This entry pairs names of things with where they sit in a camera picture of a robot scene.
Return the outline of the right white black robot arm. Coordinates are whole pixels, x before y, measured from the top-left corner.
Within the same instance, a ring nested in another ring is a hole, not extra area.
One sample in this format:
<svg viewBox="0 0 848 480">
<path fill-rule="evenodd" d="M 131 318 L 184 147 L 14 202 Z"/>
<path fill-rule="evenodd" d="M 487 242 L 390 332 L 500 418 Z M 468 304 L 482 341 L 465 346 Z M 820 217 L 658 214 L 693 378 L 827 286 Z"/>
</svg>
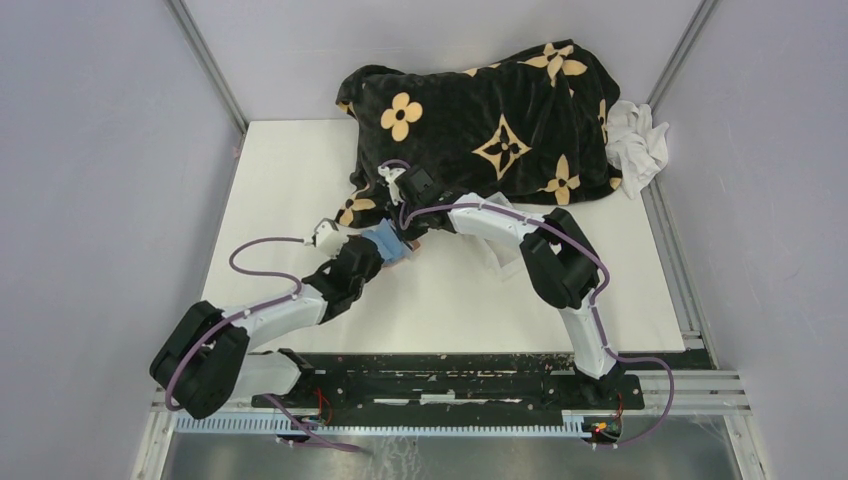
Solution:
<svg viewBox="0 0 848 480">
<path fill-rule="evenodd" d="M 580 400 L 602 408 L 618 393 L 617 368 L 597 311 L 609 271 L 573 216 L 521 212 L 462 189 L 450 189 L 420 166 L 388 160 L 377 168 L 388 187 L 396 224 L 405 239 L 430 230 L 470 235 L 519 251 L 536 294 L 559 311 L 574 349 Z"/>
</svg>

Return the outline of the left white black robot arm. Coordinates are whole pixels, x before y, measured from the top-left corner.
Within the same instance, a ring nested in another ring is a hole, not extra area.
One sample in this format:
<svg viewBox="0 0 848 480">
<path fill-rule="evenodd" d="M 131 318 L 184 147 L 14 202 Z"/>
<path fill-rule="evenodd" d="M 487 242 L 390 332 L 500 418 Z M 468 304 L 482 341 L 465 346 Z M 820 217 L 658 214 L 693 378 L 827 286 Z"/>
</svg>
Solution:
<svg viewBox="0 0 848 480">
<path fill-rule="evenodd" d="M 233 397 L 277 393 L 291 406 L 307 404 L 315 382 L 292 355 L 250 359 L 250 353 L 345 313 L 383 264 L 378 244 L 354 235 L 313 274 L 303 279 L 289 275 L 293 286 L 280 297 L 230 311 L 206 300 L 194 303 L 149 367 L 151 378 L 165 391 L 166 408 L 204 419 Z"/>
</svg>

